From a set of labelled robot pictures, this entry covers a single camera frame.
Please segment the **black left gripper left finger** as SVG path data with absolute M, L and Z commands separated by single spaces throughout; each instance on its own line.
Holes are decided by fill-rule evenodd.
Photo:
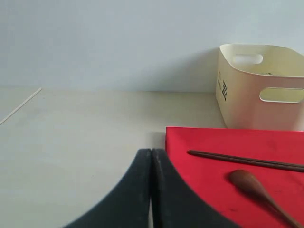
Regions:
M 125 175 L 94 207 L 66 228 L 147 228 L 152 151 L 139 149 Z

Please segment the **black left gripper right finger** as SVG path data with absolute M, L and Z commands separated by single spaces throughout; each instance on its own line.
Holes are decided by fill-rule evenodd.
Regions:
M 239 227 L 186 184 L 162 149 L 152 150 L 151 202 L 155 228 Z

